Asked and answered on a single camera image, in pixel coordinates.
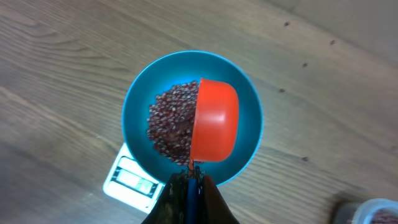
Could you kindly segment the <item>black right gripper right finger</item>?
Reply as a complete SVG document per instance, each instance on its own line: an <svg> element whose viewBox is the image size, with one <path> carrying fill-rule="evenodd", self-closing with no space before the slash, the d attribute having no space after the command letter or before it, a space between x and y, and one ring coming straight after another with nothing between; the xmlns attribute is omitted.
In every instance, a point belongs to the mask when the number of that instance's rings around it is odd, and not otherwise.
<svg viewBox="0 0 398 224"><path fill-rule="evenodd" d="M199 223L239 224L209 175L203 177L202 186L198 206Z"/></svg>

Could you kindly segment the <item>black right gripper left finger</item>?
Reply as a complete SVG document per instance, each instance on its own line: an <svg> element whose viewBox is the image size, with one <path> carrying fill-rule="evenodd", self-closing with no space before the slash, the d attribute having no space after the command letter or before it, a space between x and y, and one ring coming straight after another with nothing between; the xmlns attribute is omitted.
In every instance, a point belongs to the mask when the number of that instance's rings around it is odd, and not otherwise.
<svg viewBox="0 0 398 224"><path fill-rule="evenodd" d="M142 224L183 224L187 203L185 174L172 174L152 211Z"/></svg>

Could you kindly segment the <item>orange scoop with blue handle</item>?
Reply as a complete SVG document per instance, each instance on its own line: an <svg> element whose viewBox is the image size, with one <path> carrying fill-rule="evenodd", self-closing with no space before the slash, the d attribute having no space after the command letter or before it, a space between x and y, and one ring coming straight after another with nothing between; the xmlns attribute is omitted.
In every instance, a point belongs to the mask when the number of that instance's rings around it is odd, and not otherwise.
<svg viewBox="0 0 398 224"><path fill-rule="evenodd" d="M186 223L199 223L199 197L205 174L195 162L222 162L234 148L239 121L235 89L225 83L202 78L199 84L192 145L190 150Z"/></svg>

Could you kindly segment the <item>clear plastic bean container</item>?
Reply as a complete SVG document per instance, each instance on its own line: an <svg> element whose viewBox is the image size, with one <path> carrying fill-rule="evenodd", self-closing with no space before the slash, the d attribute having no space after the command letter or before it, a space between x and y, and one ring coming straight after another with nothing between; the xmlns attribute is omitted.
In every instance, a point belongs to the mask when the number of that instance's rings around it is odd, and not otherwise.
<svg viewBox="0 0 398 224"><path fill-rule="evenodd" d="M374 214L379 210L389 210L397 215L397 201L374 198L363 203L347 202L338 207L332 224L371 224Z"/></svg>

